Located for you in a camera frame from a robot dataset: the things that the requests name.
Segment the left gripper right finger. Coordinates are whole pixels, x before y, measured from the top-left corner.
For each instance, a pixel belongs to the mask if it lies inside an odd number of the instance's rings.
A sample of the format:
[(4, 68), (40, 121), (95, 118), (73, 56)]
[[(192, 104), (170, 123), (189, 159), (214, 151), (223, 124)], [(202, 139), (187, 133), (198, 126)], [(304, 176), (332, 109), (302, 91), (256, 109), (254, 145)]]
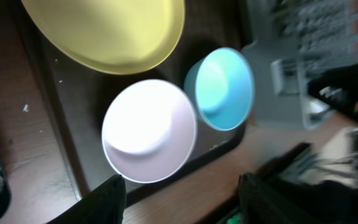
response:
[(314, 224), (320, 221), (263, 183), (252, 173), (238, 182), (239, 207), (246, 224)]

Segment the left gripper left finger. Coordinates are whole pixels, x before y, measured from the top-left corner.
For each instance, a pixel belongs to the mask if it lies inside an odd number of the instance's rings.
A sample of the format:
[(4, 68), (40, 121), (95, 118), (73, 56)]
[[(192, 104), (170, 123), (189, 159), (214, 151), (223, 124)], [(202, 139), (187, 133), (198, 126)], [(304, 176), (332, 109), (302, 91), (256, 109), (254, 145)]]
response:
[(125, 180), (121, 175), (113, 175), (89, 195), (48, 223), (121, 224), (126, 202)]

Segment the white bowl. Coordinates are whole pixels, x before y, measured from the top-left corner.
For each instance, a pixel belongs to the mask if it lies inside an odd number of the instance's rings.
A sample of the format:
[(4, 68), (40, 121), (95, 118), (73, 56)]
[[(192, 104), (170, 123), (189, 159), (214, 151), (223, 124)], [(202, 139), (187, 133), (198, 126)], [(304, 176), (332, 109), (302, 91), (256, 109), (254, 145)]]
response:
[(110, 104), (101, 141), (110, 166), (140, 184), (165, 180), (189, 160), (198, 132), (186, 94), (165, 80), (142, 80)]

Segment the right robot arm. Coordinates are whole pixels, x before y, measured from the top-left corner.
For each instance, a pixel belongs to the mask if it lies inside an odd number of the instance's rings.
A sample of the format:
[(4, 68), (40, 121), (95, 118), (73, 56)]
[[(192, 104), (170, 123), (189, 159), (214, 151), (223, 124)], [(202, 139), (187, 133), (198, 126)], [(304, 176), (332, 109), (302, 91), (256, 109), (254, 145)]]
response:
[(358, 189), (358, 64), (324, 72), (309, 82), (308, 93), (335, 111), (329, 122), (338, 132), (314, 156), (302, 181), (332, 180)]

